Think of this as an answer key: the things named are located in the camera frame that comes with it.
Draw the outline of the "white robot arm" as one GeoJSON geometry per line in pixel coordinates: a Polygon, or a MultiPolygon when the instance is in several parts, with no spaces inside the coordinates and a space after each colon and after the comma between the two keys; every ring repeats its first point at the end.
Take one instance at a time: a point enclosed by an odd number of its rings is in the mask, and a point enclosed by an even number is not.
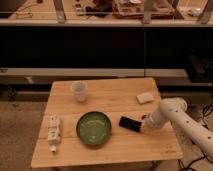
{"type": "Polygon", "coordinates": [[[183,98],[165,98],[158,107],[142,120],[141,131],[161,129],[168,121],[179,128],[213,160],[213,132],[192,119],[183,98]]]}

